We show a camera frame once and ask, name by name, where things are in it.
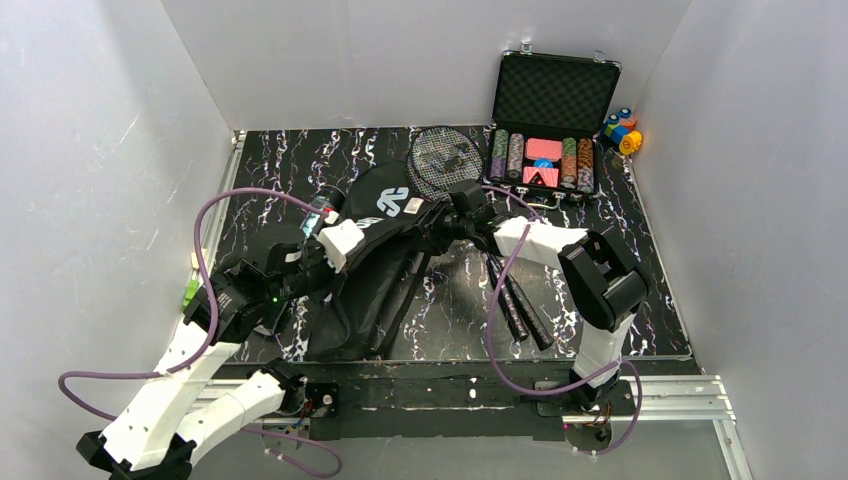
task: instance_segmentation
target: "yellow toy piece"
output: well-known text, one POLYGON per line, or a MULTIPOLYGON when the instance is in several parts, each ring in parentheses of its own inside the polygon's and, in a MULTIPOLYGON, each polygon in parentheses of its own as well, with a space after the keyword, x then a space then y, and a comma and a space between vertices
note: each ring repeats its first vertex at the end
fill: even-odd
POLYGON ((624 155, 630 155, 636 150, 639 150, 641 146, 642 134, 633 130, 621 139, 621 143, 618 144, 618 151, 624 155))

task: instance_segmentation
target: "floor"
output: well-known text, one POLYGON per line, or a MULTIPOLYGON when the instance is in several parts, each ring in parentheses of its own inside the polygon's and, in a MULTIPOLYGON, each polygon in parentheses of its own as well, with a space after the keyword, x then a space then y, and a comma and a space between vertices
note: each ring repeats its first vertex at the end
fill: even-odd
MULTIPOLYGON (((487 148, 487 127, 459 127, 487 148)), ((234 187, 282 190, 309 200, 322 185, 345 190, 373 165, 404 159, 416 128, 362 128, 249 132, 234 187)), ((622 353, 641 357, 689 357, 691 350, 660 264, 630 170, 603 165, 600 198, 546 212, 555 225, 604 229, 619 227, 627 244, 652 277, 654 289, 633 323, 622 353)), ((299 224, 302 213, 278 201, 242 197, 230 202, 217 260, 242 255, 268 222, 299 224)), ((496 345, 503 358, 572 358, 580 335, 580 318, 559 272, 519 263, 514 277, 524 287, 549 330, 554 348, 538 352, 532 341, 515 344, 503 322, 496 345)), ((456 243, 431 261, 409 309, 401 334, 389 354, 400 361, 461 361, 487 358, 482 345, 488 282, 480 253, 456 243)), ((292 325, 274 336, 254 334, 234 356, 237 362, 265 362, 277 356, 301 360, 308 346, 304 328, 317 319, 299 304, 292 325)))

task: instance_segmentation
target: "open aluminum case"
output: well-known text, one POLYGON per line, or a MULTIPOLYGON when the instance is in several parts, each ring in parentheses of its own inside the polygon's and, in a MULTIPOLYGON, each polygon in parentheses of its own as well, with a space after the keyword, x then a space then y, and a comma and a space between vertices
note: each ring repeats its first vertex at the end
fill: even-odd
MULTIPOLYGON (((508 178, 489 178, 494 142, 489 142, 489 152, 484 165, 484 178, 505 188, 513 187, 519 194, 545 197, 559 201, 583 202, 596 198, 598 176, 603 172, 601 147, 597 136, 609 109, 621 64, 604 60, 600 52, 595 58, 565 57, 533 53, 529 42, 523 42, 521 51, 503 53, 495 104, 492 110, 494 130, 529 138, 562 141, 572 137, 593 139, 594 185, 591 193, 562 186, 546 187, 527 185, 508 178)), ((559 170, 561 162, 554 167, 559 170)), ((522 167, 532 166, 524 158, 522 167)))

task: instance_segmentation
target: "white logo on bag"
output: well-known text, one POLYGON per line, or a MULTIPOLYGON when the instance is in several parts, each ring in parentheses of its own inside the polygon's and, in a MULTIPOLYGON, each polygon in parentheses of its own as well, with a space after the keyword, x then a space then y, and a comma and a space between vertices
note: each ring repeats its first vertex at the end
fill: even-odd
POLYGON ((382 221, 383 221, 382 218, 377 218, 377 217, 360 218, 359 220, 356 221, 356 228, 358 228, 360 230, 365 230, 366 228, 370 227, 371 225, 374 225, 375 223, 379 223, 379 222, 382 222, 382 221))
POLYGON ((395 217, 400 213, 400 207, 396 201, 406 200, 408 196, 409 189, 407 187, 387 188, 380 194, 380 199, 377 200, 377 208, 386 215, 395 217))

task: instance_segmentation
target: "racket handle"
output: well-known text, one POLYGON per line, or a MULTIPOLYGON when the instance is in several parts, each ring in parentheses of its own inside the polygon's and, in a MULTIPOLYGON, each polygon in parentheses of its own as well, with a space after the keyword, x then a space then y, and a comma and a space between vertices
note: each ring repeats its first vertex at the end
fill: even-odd
MULTIPOLYGON (((492 283, 493 288, 498 281, 498 274, 495 273, 496 263, 497 259, 491 254, 488 255, 486 267, 489 270, 489 281, 492 283)), ((518 308, 515 306, 515 301, 508 289, 504 288, 501 290, 501 295, 498 297, 498 304, 500 304, 501 311, 503 311, 504 317, 506 317, 506 325, 509 327, 509 332, 512 333, 512 338, 516 342, 527 340, 530 334, 527 332, 524 322, 521 321, 521 315, 518 313, 518 308)))
MULTIPOLYGON (((503 271, 500 260, 495 258, 494 255, 491 255, 491 259, 494 262, 495 273, 500 275, 501 271, 503 271)), ((530 334, 533 335, 533 340, 536 341, 539 351, 544 352, 551 348, 551 346, 556 343, 556 339, 545 327, 545 324, 542 323, 542 319, 539 318, 539 315, 536 314, 533 304, 530 303, 530 299, 527 298, 527 294, 524 293, 521 285, 512 278, 512 275, 506 276, 505 285, 506 289, 509 290, 509 293, 512 296, 513 302, 515 302, 515 306, 518 309, 518 313, 521 315, 524 324, 527 326, 527 329, 530 330, 530 334)))

